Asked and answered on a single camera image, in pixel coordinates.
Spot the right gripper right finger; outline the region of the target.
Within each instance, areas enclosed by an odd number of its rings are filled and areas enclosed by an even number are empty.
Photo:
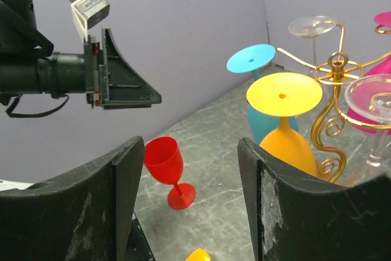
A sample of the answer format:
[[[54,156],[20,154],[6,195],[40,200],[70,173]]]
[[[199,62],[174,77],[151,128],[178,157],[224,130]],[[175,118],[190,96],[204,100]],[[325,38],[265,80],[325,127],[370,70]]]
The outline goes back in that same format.
[[[389,173],[346,188],[248,138],[237,153],[255,260],[390,259]]]

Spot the clear wine glass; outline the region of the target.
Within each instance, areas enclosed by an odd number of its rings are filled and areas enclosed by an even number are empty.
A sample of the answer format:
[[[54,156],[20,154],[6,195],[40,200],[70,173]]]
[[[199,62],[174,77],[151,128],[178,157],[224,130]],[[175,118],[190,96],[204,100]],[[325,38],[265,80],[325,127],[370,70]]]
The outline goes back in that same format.
[[[316,38],[331,31],[337,25],[337,19],[327,15],[300,17],[288,26],[291,35],[311,40],[312,64],[317,65]]]
[[[360,78],[345,90],[345,101],[359,117],[357,121],[369,119],[386,126],[390,124],[390,75],[377,74]],[[377,130],[365,168],[372,172],[383,171],[382,153],[388,131]]]

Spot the yellow plastic wine glass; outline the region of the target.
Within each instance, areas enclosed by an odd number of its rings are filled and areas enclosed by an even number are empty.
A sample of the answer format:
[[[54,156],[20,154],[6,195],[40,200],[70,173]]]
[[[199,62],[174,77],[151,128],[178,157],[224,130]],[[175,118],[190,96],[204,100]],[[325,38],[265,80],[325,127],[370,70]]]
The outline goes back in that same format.
[[[289,124],[289,118],[304,114],[321,101],[321,86],[308,76],[280,72],[253,82],[247,102],[258,112],[279,118],[277,128],[261,141],[260,147],[291,166],[316,176],[316,160],[309,143]]]

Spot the yellow grey small block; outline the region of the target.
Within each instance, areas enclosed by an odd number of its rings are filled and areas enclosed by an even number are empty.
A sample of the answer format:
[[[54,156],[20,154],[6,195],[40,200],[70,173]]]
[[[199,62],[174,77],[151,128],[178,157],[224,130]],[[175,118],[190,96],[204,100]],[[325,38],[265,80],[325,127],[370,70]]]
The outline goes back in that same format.
[[[211,256],[204,249],[197,248],[190,253],[186,261],[211,261]]]

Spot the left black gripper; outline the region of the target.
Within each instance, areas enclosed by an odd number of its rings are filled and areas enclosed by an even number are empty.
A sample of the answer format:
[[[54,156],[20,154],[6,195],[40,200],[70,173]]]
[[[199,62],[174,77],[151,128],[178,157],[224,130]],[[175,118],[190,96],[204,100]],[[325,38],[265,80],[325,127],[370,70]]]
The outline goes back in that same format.
[[[102,49],[95,37],[88,36],[82,54],[54,52],[40,58],[39,91],[55,99],[86,94],[88,104],[104,109],[150,108],[161,103],[161,95],[123,58],[109,28],[101,31],[101,45]]]

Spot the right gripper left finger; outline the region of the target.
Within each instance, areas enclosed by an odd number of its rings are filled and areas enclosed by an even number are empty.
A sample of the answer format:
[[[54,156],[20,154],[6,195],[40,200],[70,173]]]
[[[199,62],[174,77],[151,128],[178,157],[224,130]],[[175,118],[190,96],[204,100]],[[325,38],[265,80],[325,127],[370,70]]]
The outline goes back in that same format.
[[[136,136],[26,189],[1,192],[2,260],[124,260],[144,162]]]

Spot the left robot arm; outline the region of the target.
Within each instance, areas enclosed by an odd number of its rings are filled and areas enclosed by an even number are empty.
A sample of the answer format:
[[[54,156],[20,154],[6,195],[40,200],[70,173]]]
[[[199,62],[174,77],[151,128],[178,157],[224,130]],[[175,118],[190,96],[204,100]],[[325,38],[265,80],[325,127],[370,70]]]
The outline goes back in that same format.
[[[13,118],[39,118],[61,109],[38,114],[15,113],[27,94],[69,98],[85,94],[91,107],[103,109],[149,108],[162,102],[120,54],[109,28],[97,40],[88,30],[109,13],[106,0],[77,0],[71,4],[74,24],[82,40],[82,54],[60,53],[37,30],[33,0],[1,0],[1,104]]]

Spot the clear wine glass front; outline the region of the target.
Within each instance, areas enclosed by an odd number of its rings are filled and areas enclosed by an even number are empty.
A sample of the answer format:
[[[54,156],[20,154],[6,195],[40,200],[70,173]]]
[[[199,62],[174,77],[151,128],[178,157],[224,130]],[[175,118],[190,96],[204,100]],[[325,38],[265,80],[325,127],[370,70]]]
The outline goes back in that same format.
[[[311,40],[312,64],[317,65],[316,38],[331,31],[337,25],[337,19],[327,15],[300,17],[288,26],[291,35]]]

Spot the red plastic wine glass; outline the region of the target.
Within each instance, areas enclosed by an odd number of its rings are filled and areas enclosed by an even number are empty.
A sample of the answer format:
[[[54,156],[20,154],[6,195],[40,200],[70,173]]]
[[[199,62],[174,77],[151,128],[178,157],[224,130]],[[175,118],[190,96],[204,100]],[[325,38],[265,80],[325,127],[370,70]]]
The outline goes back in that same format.
[[[144,165],[160,183],[172,185],[167,203],[174,210],[188,208],[196,199],[196,189],[190,183],[180,183],[183,157],[177,141],[169,136],[158,137],[145,146]]]

